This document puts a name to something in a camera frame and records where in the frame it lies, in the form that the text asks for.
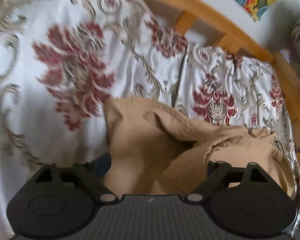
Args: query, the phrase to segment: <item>beige cloth bag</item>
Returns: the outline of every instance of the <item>beige cloth bag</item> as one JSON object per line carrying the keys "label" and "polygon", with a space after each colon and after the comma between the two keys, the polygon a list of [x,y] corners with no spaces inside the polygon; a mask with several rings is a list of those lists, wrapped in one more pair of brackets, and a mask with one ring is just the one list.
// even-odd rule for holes
{"label": "beige cloth bag", "polygon": [[258,163],[291,197],[293,174],[267,129],[214,126],[144,98],[105,104],[112,166],[105,186],[123,194],[189,194],[207,178],[208,161]]}

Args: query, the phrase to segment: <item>wooden slat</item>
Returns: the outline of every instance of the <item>wooden slat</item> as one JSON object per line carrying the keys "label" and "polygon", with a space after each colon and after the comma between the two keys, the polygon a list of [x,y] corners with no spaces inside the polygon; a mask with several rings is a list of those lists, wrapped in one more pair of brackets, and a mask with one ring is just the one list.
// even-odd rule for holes
{"label": "wooden slat", "polygon": [[274,54],[274,58],[276,62],[273,63],[273,68],[279,76],[279,79],[283,79],[285,77],[285,80],[289,83],[289,86],[292,89],[291,96],[299,100],[298,104],[300,105],[300,80],[297,74],[280,53]]}
{"label": "wooden slat", "polygon": [[300,128],[300,93],[294,87],[298,78],[291,73],[293,70],[280,53],[276,53],[274,57],[276,62],[273,64],[273,68],[278,75],[290,118]]}
{"label": "wooden slat", "polygon": [[297,149],[300,148],[300,127],[296,121],[292,122],[293,139]]}
{"label": "wooden slat", "polygon": [[220,41],[215,43],[215,47],[221,47],[229,54],[237,54],[237,52],[241,49],[241,46],[231,34],[223,36]]}
{"label": "wooden slat", "polygon": [[213,26],[222,33],[230,33],[236,37],[236,41],[242,48],[245,48],[254,57],[259,60],[272,62],[273,56],[271,53],[262,49],[253,39],[251,39],[237,25],[231,22],[228,18],[217,12],[215,9],[205,4],[200,0],[159,0],[171,6],[189,12],[197,18]]}
{"label": "wooden slat", "polygon": [[186,34],[187,30],[191,28],[196,19],[197,17],[195,15],[184,11],[178,19],[175,30],[183,35]]}

